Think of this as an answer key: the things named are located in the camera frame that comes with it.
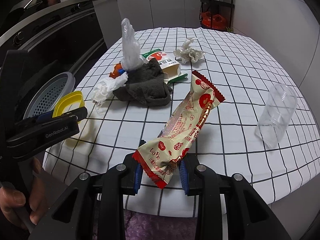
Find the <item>blue plastic piece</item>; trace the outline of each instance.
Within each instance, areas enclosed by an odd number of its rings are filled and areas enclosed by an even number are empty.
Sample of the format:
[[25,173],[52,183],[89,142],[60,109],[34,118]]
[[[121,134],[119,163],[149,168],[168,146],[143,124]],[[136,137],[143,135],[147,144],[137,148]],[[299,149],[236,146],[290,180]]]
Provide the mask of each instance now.
[[138,163],[135,174],[134,174],[134,192],[137,194],[141,186],[143,169],[140,163]]
[[189,193],[189,174],[183,160],[181,161],[179,166],[179,174],[182,188],[184,190],[184,193],[187,195]]
[[122,75],[123,73],[125,72],[125,70],[124,69],[118,69],[118,73],[120,74],[120,75]]
[[44,114],[41,114],[38,116],[36,119],[36,123],[42,123],[42,122],[47,122],[52,118],[53,115],[53,110]]

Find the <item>red and cream wrapper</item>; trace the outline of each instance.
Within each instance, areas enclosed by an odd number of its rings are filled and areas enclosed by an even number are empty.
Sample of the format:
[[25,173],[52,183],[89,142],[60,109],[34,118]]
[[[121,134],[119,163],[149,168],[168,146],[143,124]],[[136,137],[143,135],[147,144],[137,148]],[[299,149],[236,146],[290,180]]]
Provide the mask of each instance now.
[[225,100],[219,90],[197,71],[191,75],[190,92],[178,105],[159,136],[133,154],[147,175],[164,188],[196,140],[210,111]]

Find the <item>person's hand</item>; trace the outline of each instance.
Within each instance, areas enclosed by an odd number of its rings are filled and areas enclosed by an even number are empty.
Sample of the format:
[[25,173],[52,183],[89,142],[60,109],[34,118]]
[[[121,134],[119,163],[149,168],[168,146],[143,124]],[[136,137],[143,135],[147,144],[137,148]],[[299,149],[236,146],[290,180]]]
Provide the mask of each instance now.
[[[41,164],[37,158],[33,158],[33,170],[39,174],[41,171]],[[19,219],[12,208],[22,207],[26,203],[26,198],[18,190],[9,188],[0,188],[0,208],[3,215],[11,223],[17,227],[27,229],[25,224]],[[44,183],[41,179],[35,177],[32,184],[32,190],[29,197],[29,205],[32,209],[30,220],[35,225],[40,218],[47,212],[48,205],[45,198]]]

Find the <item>gray colander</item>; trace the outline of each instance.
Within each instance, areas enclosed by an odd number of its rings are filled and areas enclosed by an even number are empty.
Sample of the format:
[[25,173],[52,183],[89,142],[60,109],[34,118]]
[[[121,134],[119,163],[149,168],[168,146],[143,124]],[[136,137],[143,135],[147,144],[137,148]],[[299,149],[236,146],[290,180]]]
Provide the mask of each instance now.
[[60,98],[73,91],[75,82],[70,72],[63,72],[50,79],[33,97],[23,119],[52,111]]

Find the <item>blue gripper pad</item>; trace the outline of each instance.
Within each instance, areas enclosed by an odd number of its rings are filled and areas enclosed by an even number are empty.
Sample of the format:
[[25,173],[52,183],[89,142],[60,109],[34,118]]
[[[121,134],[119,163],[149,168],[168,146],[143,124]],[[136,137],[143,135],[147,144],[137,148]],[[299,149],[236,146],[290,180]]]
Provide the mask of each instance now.
[[138,190],[140,189],[141,186],[141,180],[142,180],[142,173],[143,169],[140,163],[138,163],[136,171],[134,173],[134,192],[137,194]]
[[184,193],[187,195],[189,193],[189,175],[184,160],[182,160],[179,165],[179,174],[182,188]]

